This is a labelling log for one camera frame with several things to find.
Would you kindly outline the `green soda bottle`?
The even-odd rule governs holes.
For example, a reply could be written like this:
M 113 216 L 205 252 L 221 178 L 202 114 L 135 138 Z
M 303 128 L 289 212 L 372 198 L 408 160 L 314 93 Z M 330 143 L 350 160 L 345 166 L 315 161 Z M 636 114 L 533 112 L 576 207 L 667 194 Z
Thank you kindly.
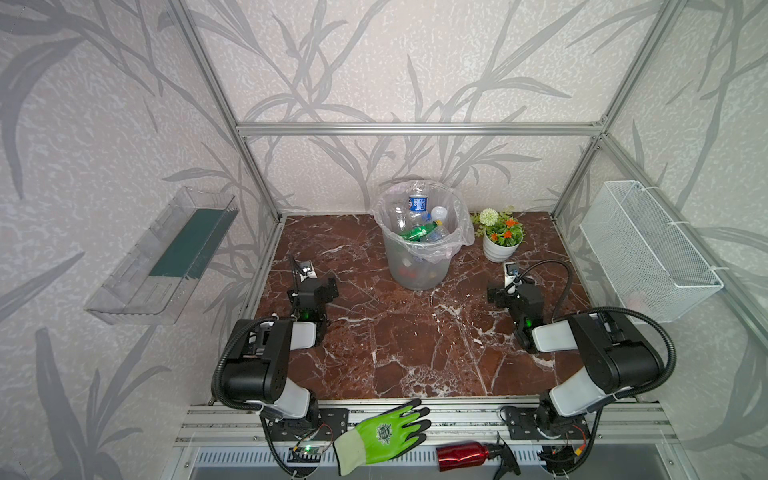
M 440 220 L 432 221 L 424 225 L 414 227 L 408 231 L 402 232 L 399 234 L 399 236 L 405 241 L 420 242 L 422 238 L 431 234 L 441 225 L 442 221 Z

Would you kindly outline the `crushed bottle blue label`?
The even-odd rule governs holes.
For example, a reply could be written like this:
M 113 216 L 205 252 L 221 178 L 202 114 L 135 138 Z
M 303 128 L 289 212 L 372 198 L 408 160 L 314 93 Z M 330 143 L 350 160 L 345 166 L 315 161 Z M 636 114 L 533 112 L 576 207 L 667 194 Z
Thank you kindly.
M 408 195 L 408 218 L 413 227 L 424 225 L 430 219 L 429 198 L 422 188 L 414 188 Z

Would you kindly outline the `grey bottle red label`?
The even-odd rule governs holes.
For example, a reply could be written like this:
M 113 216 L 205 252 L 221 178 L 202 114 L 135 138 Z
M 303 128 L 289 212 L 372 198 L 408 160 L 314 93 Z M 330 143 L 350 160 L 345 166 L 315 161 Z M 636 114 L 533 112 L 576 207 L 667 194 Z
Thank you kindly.
M 448 217 L 448 209 L 443 206 L 435 206 L 430 211 L 430 220 L 439 225 L 444 225 Z

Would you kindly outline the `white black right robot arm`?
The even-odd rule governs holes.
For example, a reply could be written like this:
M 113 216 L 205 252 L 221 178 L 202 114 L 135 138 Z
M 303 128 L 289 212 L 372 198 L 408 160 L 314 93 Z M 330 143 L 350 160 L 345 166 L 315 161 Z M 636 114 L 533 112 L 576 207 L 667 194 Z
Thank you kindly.
M 504 282 L 487 289 L 487 300 L 506 310 L 520 346 L 529 354 L 575 351 L 582 367 L 544 392 L 535 407 L 501 408 L 515 440 L 560 439 L 584 430 L 586 417 L 605 406 L 663 385 L 677 365 L 668 332 L 649 316 L 623 307 L 595 307 L 544 320 L 541 288 L 507 261 Z

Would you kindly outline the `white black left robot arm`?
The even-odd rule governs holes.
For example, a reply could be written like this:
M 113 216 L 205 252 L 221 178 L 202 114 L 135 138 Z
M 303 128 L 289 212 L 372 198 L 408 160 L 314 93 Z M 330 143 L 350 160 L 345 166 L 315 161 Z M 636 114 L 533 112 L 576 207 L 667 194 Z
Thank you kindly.
M 235 324 L 212 375 L 212 395 L 229 408 L 312 430 L 320 425 L 318 400 L 289 378 L 288 367 L 293 351 L 324 339 L 330 325 L 326 305 L 339 296 L 336 278 L 306 278 L 288 296 L 290 315 Z

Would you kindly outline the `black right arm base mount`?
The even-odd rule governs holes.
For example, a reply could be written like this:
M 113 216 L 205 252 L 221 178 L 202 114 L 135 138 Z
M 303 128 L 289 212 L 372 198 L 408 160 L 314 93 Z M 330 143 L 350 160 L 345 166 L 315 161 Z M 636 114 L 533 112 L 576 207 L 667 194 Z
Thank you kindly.
M 584 415 L 565 417 L 553 406 L 502 406 L 499 415 L 512 440 L 575 440 L 579 445 L 590 439 L 590 430 Z

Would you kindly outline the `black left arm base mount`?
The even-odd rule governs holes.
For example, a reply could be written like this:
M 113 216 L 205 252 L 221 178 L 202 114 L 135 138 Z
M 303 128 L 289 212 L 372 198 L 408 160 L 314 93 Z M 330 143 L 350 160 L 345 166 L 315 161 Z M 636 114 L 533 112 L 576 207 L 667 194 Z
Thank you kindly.
M 346 408 L 320 408 L 301 419 L 268 420 L 267 426 L 273 441 L 333 441 L 347 431 L 349 414 Z

